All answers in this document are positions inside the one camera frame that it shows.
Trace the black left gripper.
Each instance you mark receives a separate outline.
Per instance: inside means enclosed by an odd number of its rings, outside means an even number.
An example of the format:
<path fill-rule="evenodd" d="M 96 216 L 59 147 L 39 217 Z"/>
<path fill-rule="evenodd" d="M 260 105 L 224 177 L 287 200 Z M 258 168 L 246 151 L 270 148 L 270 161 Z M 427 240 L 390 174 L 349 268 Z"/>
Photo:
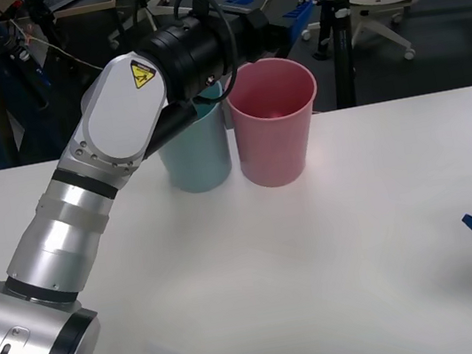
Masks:
<path fill-rule="evenodd" d="M 254 0 L 226 0 L 229 5 L 251 4 Z M 270 21 L 259 8 L 230 9 L 232 32 L 236 38 L 237 60 L 256 63 L 267 54 L 274 58 L 286 58 L 291 50 L 290 38 L 298 38 L 307 28 L 309 18 L 316 6 L 315 0 L 304 0 L 291 12 L 283 15 L 284 21 Z"/>

